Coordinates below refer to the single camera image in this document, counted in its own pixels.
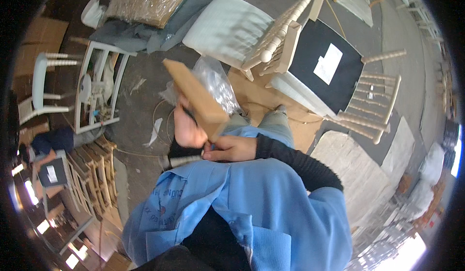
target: blue shirt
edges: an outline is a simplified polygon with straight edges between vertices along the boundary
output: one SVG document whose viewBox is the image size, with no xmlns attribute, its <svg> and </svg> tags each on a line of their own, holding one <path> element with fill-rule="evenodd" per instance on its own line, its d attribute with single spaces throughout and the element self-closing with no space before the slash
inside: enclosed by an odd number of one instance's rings
<svg viewBox="0 0 465 271">
<path fill-rule="evenodd" d="M 55 152 L 65 150 L 69 153 L 73 150 L 74 146 L 73 135 L 74 132 L 71 127 L 51 130 L 46 133 L 37 134 L 32 140 L 31 146 L 37 155 L 48 155 L 51 149 Z"/>
<path fill-rule="evenodd" d="M 290 144 L 252 126 L 227 134 L 258 133 Z M 307 195 L 299 175 L 273 158 L 204 160 L 162 173 L 124 227 L 127 254 L 141 266 L 179 245 L 210 206 L 228 222 L 253 270 L 342 270 L 352 256 L 343 193 L 322 187 Z"/>
</svg>

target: white label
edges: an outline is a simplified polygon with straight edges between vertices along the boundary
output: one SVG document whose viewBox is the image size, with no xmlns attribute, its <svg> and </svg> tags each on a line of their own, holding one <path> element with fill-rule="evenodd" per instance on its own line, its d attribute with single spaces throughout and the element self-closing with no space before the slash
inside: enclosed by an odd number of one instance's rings
<svg viewBox="0 0 465 271">
<path fill-rule="evenodd" d="M 50 183 L 58 182 L 57 175 L 55 173 L 55 167 L 53 165 L 47 166 L 47 177 Z"/>
<path fill-rule="evenodd" d="M 329 85 L 333 79 L 336 69 L 338 68 L 341 58 L 342 52 L 331 43 L 326 55 L 324 57 L 319 57 L 317 66 L 313 73 Z"/>
</svg>

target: hand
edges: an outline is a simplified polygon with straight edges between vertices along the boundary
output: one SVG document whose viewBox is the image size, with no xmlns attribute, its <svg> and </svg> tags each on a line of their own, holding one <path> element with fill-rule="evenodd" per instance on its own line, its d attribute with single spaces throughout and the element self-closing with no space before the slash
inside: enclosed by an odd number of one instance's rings
<svg viewBox="0 0 465 271">
<path fill-rule="evenodd" d="M 257 152 L 257 138 L 222 136 L 215 142 L 215 150 L 207 142 L 202 156 L 210 161 L 239 162 L 254 160 Z"/>
<path fill-rule="evenodd" d="M 42 166 L 42 164 L 40 164 L 40 162 L 33 162 L 31 163 L 32 165 L 32 172 L 36 172 L 36 173 L 39 173 L 40 171 L 40 167 Z"/>
<path fill-rule="evenodd" d="M 174 138 L 182 147 L 202 148 L 208 139 L 206 132 L 195 124 L 182 107 L 189 108 L 189 100 L 179 95 L 178 105 L 174 109 Z"/>
</svg>

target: plastic bag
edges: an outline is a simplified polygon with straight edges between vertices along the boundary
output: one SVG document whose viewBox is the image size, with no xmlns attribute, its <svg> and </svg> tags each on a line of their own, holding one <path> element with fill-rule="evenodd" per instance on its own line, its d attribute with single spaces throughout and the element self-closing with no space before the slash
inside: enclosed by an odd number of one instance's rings
<svg viewBox="0 0 465 271">
<path fill-rule="evenodd" d="M 436 185 L 441 176 L 443 162 L 444 150 L 438 143 L 433 143 L 420 167 L 421 179 L 427 181 L 430 186 Z"/>
<path fill-rule="evenodd" d="M 232 115 L 240 111 L 233 87 L 229 83 L 221 62 L 210 56 L 201 56 L 195 63 L 192 73 L 226 113 Z M 168 82 L 166 90 L 160 92 L 159 95 L 171 105 L 176 105 L 178 102 L 173 81 Z"/>
<path fill-rule="evenodd" d="M 410 204 L 415 206 L 417 210 L 412 214 L 411 219 L 418 219 L 421 217 L 430 207 L 433 198 L 434 193 L 433 190 L 431 190 L 430 183 L 420 179 L 409 197 Z"/>
</svg>

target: person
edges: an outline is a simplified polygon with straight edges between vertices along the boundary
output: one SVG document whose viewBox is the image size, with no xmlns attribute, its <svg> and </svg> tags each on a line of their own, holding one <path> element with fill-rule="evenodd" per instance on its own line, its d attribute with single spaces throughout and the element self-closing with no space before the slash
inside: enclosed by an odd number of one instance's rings
<svg viewBox="0 0 465 271">
<path fill-rule="evenodd" d="M 125 224 L 137 270 L 342 270 L 352 239 L 340 180 L 293 149 L 286 107 L 258 127 L 234 114 L 215 143 L 174 110 L 169 157 L 200 155 L 162 173 Z"/>
<path fill-rule="evenodd" d="M 93 129 L 81 134 L 75 134 L 70 126 L 60 127 L 45 133 L 35 135 L 31 144 L 21 143 L 19 146 L 20 158 L 37 172 L 42 165 L 54 160 L 56 151 L 71 152 L 74 148 L 90 143 L 100 137 L 104 127 Z"/>
</svg>

